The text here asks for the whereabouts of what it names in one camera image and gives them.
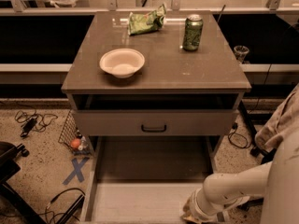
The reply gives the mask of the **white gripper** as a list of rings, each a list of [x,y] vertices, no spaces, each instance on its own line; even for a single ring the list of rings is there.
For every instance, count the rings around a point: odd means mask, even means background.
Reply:
[[[191,216],[182,216],[181,218],[192,224],[213,221],[228,203],[229,201],[224,199],[213,200],[204,188],[200,188],[192,193],[190,199],[183,206],[183,212],[185,214],[191,213]]]

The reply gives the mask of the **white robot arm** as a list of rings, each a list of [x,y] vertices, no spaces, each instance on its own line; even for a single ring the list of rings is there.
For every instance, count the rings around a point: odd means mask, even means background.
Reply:
[[[209,175],[184,206],[182,218],[196,224],[263,197],[260,224],[299,224],[299,132],[284,138],[272,161],[237,174]]]

